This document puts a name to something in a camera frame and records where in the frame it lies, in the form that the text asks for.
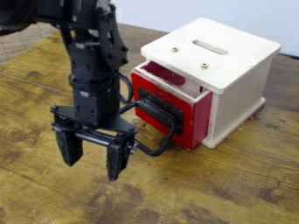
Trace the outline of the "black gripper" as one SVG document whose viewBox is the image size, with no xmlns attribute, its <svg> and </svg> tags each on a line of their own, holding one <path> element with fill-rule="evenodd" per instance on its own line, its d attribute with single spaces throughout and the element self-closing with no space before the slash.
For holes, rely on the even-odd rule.
<svg viewBox="0 0 299 224">
<path fill-rule="evenodd" d="M 83 141 L 107 146 L 107 176 L 118 180 L 127 168 L 136 128 L 120 117 L 116 90 L 74 92 L 72 106 L 52 106 L 54 130 L 63 161 L 74 166 L 83 156 Z"/>
</svg>

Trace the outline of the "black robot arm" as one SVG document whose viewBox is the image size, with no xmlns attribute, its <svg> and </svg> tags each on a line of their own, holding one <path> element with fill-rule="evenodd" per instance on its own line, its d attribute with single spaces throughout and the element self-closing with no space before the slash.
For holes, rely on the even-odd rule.
<svg viewBox="0 0 299 224">
<path fill-rule="evenodd" d="M 107 176 L 115 181 L 127 168 L 136 127 L 120 117 L 120 94 L 128 78 L 119 72 L 128 48 L 118 30 L 111 0 L 0 0 L 0 36 L 47 23 L 60 30 L 70 55 L 74 104 L 54 106 L 54 130 L 64 163 L 75 165 L 83 143 L 107 147 Z"/>
</svg>

